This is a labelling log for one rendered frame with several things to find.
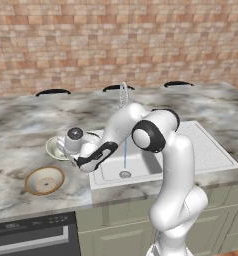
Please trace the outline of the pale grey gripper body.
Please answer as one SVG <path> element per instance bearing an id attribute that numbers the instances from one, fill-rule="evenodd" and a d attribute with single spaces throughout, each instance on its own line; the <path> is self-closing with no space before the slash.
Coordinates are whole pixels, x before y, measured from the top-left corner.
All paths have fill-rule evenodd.
<path id="1" fill-rule="evenodd" d="M 56 146 L 66 158 L 70 158 L 72 155 L 72 140 L 68 136 L 58 136 Z"/>

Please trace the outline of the pale green glossy bowl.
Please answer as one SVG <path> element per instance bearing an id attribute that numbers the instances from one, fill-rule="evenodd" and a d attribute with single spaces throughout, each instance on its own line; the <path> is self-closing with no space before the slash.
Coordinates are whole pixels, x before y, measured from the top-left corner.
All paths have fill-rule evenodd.
<path id="1" fill-rule="evenodd" d="M 50 138 L 45 145 L 46 152 L 52 158 L 59 160 L 59 161 L 68 161 L 68 158 L 60 151 L 57 146 L 57 137 Z"/>

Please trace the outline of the tan and cream bowl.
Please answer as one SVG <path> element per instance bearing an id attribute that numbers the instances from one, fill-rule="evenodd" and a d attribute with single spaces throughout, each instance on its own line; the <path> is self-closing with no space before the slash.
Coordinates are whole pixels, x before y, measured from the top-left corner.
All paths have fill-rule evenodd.
<path id="1" fill-rule="evenodd" d="M 48 195 L 58 190 L 64 180 L 63 171 L 57 167 L 38 168 L 26 177 L 25 190 L 32 195 Z"/>

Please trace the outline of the white sink with drainboard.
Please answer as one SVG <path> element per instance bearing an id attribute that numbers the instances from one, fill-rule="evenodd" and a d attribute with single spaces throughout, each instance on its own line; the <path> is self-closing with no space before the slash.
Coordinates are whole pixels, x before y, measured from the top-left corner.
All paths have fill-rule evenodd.
<path id="1" fill-rule="evenodd" d="M 197 121 L 182 122 L 177 131 L 188 136 L 195 155 L 195 174 L 238 169 L 238 162 Z M 130 137 L 97 170 L 89 174 L 91 189 L 103 189 L 134 183 L 161 180 L 161 153 L 139 149 Z"/>

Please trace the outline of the black stool back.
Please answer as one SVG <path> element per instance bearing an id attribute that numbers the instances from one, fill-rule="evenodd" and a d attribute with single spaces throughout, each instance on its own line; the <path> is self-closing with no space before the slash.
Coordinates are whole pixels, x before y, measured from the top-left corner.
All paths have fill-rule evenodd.
<path id="1" fill-rule="evenodd" d="M 135 90 L 135 88 L 133 88 L 132 86 L 127 86 L 128 89 L 131 89 L 131 90 Z M 103 88 L 103 92 L 106 92 L 108 90 L 119 90 L 120 89 L 120 85 L 110 85 L 110 86 L 107 86 L 105 88 Z"/>
<path id="2" fill-rule="evenodd" d="M 195 85 L 185 81 L 169 81 L 164 84 L 165 88 L 173 87 L 173 86 L 195 86 Z"/>
<path id="3" fill-rule="evenodd" d="M 47 89 L 38 92 L 35 96 L 39 97 L 41 95 L 50 95 L 50 94 L 68 94 L 71 95 L 72 93 L 66 89 L 54 88 L 54 89 Z"/>

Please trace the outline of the thin blue water stream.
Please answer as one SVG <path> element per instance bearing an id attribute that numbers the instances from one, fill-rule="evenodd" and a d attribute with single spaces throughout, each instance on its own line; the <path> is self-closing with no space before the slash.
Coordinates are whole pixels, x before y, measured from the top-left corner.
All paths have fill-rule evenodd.
<path id="1" fill-rule="evenodd" d="M 127 139 L 124 141 L 124 161 L 123 161 L 123 168 L 126 170 L 127 168 Z"/>

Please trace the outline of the silver curved tap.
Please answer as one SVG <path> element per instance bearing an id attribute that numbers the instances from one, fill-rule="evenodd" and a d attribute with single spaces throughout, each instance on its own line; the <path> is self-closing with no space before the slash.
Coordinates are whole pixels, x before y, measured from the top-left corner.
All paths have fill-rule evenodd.
<path id="1" fill-rule="evenodd" d="M 120 84 L 119 107 L 123 108 L 129 102 L 129 92 L 126 82 Z"/>

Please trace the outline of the pale green false drawer front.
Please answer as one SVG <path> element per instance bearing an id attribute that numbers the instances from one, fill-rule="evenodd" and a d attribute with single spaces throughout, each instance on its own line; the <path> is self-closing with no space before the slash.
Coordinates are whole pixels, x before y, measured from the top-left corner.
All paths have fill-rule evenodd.
<path id="1" fill-rule="evenodd" d="M 77 226 L 80 232 L 107 226 L 130 223 L 148 218 L 154 199 L 129 201 L 120 204 L 78 210 Z"/>

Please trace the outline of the black and silver dishwasher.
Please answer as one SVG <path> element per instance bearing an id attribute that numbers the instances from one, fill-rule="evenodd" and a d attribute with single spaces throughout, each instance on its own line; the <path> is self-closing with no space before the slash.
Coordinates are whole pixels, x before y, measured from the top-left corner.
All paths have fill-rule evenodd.
<path id="1" fill-rule="evenodd" d="M 0 256 L 81 256 L 75 213 L 0 223 Z"/>

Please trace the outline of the pale green cupboard door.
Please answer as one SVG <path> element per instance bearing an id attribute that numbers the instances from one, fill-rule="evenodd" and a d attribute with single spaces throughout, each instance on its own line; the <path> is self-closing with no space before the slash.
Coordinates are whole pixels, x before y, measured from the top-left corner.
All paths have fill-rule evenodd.
<path id="1" fill-rule="evenodd" d="M 146 256 L 154 236 L 149 220 L 80 232 L 81 256 Z"/>
<path id="2" fill-rule="evenodd" d="M 190 229 L 186 245 L 194 256 L 238 250 L 238 205 L 207 207 Z"/>

